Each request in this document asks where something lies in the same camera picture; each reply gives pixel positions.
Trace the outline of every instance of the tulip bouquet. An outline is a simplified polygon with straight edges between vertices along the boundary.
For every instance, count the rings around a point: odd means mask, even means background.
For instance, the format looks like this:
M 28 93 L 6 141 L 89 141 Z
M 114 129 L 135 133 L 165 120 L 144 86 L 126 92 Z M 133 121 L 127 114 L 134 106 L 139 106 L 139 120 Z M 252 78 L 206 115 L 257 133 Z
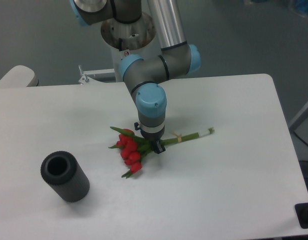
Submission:
M 142 159 L 154 150 L 149 140 L 136 136 L 132 130 L 121 129 L 114 126 L 111 126 L 110 128 L 120 133 L 118 135 L 119 141 L 109 148 L 121 149 L 120 156 L 124 160 L 125 164 L 130 167 L 130 169 L 122 175 L 122 178 L 128 179 L 142 168 Z M 195 132 L 185 136 L 173 133 L 176 136 L 175 138 L 161 140 L 161 144 L 163 146 L 168 146 L 205 137 L 212 133 L 214 133 L 213 127 L 202 132 Z

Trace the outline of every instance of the screw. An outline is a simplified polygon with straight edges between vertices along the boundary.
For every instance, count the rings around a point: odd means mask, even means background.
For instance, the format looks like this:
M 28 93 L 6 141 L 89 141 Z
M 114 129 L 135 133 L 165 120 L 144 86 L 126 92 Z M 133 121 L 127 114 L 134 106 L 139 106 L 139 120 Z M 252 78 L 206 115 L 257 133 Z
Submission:
M 85 74 L 85 82 L 89 83 L 89 78 L 88 78 L 87 74 Z
M 79 68 L 80 75 L 83 75 L 83 74 L 84 74 L 84 71 L 83 71 L 82 66 L 81 66 L 81 65 L 78 65 L 78 68 Z

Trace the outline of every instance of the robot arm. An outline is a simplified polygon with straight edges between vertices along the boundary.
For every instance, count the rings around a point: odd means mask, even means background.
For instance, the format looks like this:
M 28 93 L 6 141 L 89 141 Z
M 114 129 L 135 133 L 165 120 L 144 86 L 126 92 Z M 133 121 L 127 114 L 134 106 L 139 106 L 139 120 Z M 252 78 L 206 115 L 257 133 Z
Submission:
M 88 3 L 89 8 L 80 5 L 82 2 Z M 130 25 L 141 17 L 140 0 L 72 0 L 72 3 L 88 24 L 114 18 Z M 135 123 L 135 129 L 151 141 L 159 154 L 165 151 L 160 139 L 165 131 L 167 99 L 158 84 L 198 70 L 201 59 L 197 48 L 187 44 L 177 1 L 148 0 L 148 4 L 162 54 L 147 60 L 131 54 L 122 59 L 119 71 L 138 110 L 139 122 Z

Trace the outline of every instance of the white chair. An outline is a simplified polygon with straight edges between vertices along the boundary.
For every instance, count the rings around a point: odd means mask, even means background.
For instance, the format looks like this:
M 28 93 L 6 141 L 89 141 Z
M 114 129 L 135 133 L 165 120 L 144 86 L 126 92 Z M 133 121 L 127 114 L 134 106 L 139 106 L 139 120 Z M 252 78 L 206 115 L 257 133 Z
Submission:
M 293 117 L 293 119 L 288 123 L 288 129 L 292 133 L 296 128 L 301 125 L 301 123 L 308 117 L 308 101 L 301 108 L 301 110 Z
M 39 83 L 33 70 L 26 66 L 12 68 L 1 80 L 0 89 L 36 87 Z

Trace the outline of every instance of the gray floor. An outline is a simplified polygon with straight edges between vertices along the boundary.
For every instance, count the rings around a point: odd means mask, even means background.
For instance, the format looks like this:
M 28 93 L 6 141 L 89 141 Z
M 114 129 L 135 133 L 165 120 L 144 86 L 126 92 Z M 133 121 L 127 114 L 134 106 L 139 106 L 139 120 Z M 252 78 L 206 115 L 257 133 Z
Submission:
M 292 13 L 287 0 L 178 3 L 188 42 L 203 57 L 192 77 L 269 74 L 287 121 L 307 102 L 308 19 Z M 157 43 L 153 52 L 159 52 Z M 80 27 L 68 0 L 0 0 L 0 79 L 25 65 L 42 86 L 76 84 L 79 64 L 85 70 L 112 67 L 100 24 Z M 308 139 L 307 130 L 301 135 Z

